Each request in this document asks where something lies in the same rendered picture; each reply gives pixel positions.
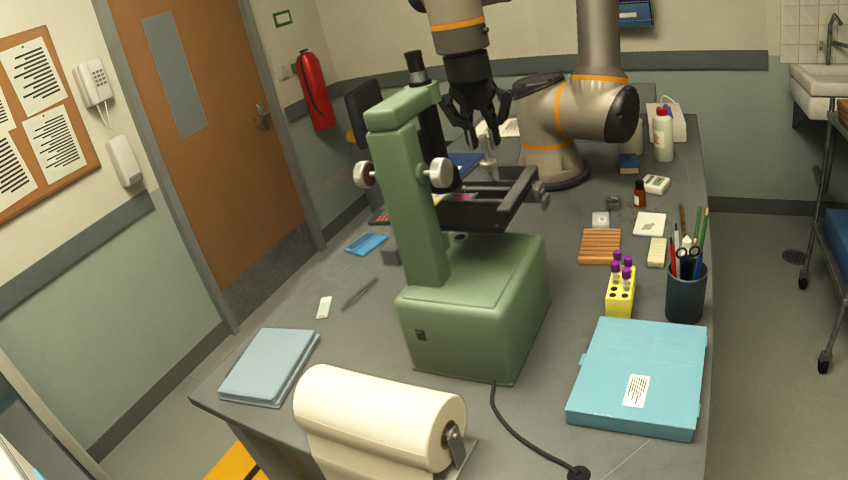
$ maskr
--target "red pen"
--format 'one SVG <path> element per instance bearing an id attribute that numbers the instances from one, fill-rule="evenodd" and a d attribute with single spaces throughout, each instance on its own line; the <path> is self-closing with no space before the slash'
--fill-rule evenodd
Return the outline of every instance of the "red pen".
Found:
<path id="1" fill-rule="evenodd" d="M 677 278 L 677 263 L 674 258 L 674 238 L 668 237 L 668 253 L 671 255 L 671 274 Z"/>

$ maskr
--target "small amber bottle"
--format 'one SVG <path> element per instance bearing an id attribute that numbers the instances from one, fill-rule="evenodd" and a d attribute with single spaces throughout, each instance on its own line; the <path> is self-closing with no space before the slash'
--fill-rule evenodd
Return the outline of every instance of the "small amber bottle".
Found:
<path id="1" fill-rule="evenodd" d="M 645 182 L 636 180 L 636 190 L 633 191 L 633 204 L 639 210 L 645 209 Z"/>

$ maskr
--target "green microscope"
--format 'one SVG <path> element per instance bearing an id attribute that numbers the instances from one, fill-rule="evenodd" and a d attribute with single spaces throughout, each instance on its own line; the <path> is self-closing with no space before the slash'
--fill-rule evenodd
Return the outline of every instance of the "green microscope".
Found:
<path id="1" fill-rule="evenodd" d="M 535 166 L 501 167 L 498 181 L 457 190 L 474 199 L 434 205 L 431 185 L 458 182 L 449 159 L 425 162 L 411 122 L 441 100 L 436 81 L 420 81 L 420 65 L 410 76 L 421 86 L 365 112 L 373 165 L 357 164 L 354 178 L 382 189 L 406 272 L 395 309 L 414 368 L 511 386 L 551 300 L 542 237 L 503 231 L 522 201 L 544 206 L 547 194 Z"/>

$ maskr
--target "yellow test tube rack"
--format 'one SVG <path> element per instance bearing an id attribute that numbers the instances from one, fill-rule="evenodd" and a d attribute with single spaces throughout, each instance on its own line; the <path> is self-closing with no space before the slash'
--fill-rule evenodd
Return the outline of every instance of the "yellow test tube rack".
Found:
<path id="1" fill-rule="evenodd" d="M 615 274 L 610 273 L 604 307 L 607 317 L 630 318 L 633 312 L 633 297 L 636 296 L 636 266 L 630 267 L 630 289 L 624 290 L 624 279 L 618 274 L 618 283 L 613 283 Z"/>

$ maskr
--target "blue pen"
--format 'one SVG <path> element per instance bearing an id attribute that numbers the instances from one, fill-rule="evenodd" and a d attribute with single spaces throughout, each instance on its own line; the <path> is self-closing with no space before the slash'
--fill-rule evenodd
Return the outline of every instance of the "blue pen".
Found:
<path id="1" fill-rule="evenodd" d="M 695 278 L 692 280 L 700 280 L 701 279 L 701 265 L 704 263 L 704 256 L 698 255 L 698 266 L 695 267 Z"/>

